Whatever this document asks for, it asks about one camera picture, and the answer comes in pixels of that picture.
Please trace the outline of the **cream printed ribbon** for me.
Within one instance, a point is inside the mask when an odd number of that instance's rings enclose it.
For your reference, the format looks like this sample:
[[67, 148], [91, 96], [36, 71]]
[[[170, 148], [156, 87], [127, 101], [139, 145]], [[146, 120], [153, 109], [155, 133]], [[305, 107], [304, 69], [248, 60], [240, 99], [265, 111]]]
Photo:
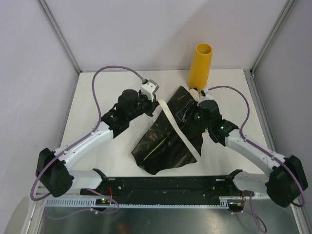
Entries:
[[197, 162], [200, 161], [200, 155], [198, 151], [195, 149], [195, 147], [192, 145], [192, 143], [187, 139], [187, 137], [183, 134], [183, 132], [180, 130], [177, 122], [175, 121], [174, 116], [172, 115], [167, 103], [163, 99], [158, 99], [158, 103], [161, 106], [165, 116], [167, 117], [168, 121], [170, 122], [171, 126], [177, 133], [177, 135], [180, 137], [182, 142], [185, 144], [187, 149], [191, 152], [191, 154], [194, 156]]

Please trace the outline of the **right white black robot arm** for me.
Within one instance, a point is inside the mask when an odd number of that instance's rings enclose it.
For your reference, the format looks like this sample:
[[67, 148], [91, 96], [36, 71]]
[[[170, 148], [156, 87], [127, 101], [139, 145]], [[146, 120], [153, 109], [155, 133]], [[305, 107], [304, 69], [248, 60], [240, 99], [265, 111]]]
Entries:
[[176, 116], [182, 122], [208, 131], [213, 142], [236, 151], [261, 170], [261, 174], [238, 170], [225, 183], [229, 195], [241, 191], [261, 193], [277, 205], [287, 207], [307, 189], [308, 182], [299, 158], [285, 157], [244, 135], [237, 125], [222, 118], [214, 100], [189, 101]]

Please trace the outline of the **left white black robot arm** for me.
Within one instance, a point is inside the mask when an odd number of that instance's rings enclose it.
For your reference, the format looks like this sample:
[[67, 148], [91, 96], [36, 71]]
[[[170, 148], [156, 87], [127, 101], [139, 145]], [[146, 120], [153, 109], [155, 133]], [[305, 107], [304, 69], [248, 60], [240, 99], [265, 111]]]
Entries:
[[124, 132], [131, 120], [142, 114], [152, 117], [158, 106], [156, 91], [151, 84], [143, 85], [139, 91], [123, 91], [117, 103], [100, 116], [99, 123], [88, 133], [54, 151], [43, 149], [39, 153], [36, 177], [49, 194], [60, 197], [70, 189], [86, 188], [90, 188], [97, 195], [104, 194], [108, 183], [100, 170], [75, 171], [74, 166], [95, 148]]

